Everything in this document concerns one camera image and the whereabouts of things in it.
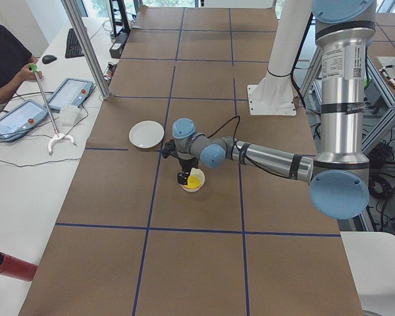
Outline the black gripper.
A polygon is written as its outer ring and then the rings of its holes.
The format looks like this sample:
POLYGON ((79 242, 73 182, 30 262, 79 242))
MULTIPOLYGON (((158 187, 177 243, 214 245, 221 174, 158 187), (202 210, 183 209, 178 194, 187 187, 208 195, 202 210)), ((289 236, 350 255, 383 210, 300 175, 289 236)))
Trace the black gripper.
POLYGON ((192 159, 179 159, 182 171, 177 174, 177 182, 179 184, 188 183, 188 173, 192 174, 194 169, 198 168, 198 159, 193 157, 192 159))

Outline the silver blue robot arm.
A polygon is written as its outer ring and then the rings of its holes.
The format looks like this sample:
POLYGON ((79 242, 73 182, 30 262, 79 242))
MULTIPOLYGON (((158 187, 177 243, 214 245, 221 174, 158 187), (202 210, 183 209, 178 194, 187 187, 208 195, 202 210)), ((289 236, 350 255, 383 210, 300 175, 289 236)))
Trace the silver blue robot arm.
POLYGON ((208 138, 189 118, 172 126, 173 149, 185 184, 191 170, 225 159, 309 184, 312 204, 335 219, 351 219, 369 203, 369 160, 361 150, 366 45, 375 34, 375 1, 286 1, 266 75, 248 86, 252 115, 295 115, 292 73, 307 27, 321 51, 321 148, 311 157, 237 140, 208 138))

